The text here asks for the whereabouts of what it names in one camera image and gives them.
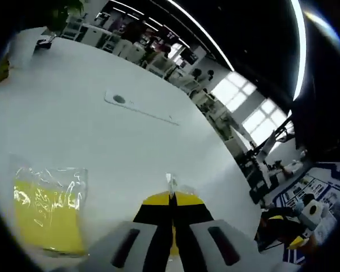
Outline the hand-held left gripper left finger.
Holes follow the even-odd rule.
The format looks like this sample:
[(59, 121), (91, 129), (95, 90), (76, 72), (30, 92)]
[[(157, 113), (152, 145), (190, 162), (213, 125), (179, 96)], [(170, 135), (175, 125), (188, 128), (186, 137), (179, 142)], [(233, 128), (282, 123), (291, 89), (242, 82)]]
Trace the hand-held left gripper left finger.
[(146, 198), (132, 221), (90, 247), (88, 271), (165, 271), (173, 244), (174, 192)]

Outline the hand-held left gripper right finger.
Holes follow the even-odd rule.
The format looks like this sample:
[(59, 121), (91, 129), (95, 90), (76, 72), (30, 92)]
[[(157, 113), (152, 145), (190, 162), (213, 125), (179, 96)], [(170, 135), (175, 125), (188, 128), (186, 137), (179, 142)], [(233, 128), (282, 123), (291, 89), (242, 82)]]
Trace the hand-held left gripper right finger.
[(272, 271), (256, 243), (224, 220), (215, 220), (196, 195), (171, 192), (173, 234), (184, 271)]

